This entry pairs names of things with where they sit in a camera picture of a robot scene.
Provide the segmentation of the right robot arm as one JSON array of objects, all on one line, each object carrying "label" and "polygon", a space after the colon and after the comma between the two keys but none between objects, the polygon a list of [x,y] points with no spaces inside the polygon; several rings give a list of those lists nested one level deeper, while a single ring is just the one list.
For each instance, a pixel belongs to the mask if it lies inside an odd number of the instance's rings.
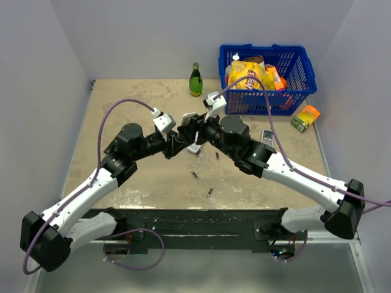
[{"label": "right robot arm", "polygon": [[270,227],[285,240],[293,233],[322,230],[334,236],[354,238],[364,211],[364,185],[355,179],[345,183],[297,165],[273,147],[250,136],[250,127],[239,116],[206,119],[187,114],[179,127],[189,130],[190,140],[210,143],[229,157],[243,173],[284,185],[316,203],[301,209],[283,208]]}]

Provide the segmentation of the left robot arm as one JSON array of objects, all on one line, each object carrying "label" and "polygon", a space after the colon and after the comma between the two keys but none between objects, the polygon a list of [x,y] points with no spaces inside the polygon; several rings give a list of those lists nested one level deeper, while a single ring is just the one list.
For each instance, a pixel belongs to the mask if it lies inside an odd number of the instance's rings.
[{"label": "left robot arm", "polygon": [[102,237],[121,239],[126,224],[110,209],[81,223],[81,217],[103,197],[119,188],[137,170],[136,162],[156,153],[165,158],[176,156],[195,140],[198,127],[194,123],[181,125],[176,131],[173,123],[162,118],[154,120],[155,131],[143,135],[141,126],[128,123],[121,128],[98,158],[93,173],[74,191],[41,213],[31,211],[21,222],[20,247],[25,252],[23,272],[32,275],[39,269],[52,272],[58,269],[71,252]]}]

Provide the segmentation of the white air conditioner remote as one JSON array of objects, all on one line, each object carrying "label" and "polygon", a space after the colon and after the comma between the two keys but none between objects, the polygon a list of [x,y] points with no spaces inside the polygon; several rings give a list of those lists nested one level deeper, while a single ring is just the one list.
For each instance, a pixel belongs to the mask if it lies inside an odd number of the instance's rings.
[{"label": "white air conditioner remote", "polygon": [[181,125],[178,127],[178,132],[180,137],[188,139],[190,137],[190,133],[188,130],[188,124],[190,122],[190,117],[193,115],[197,115],[195,112],[187,113],[183,115],[183,119]]}]

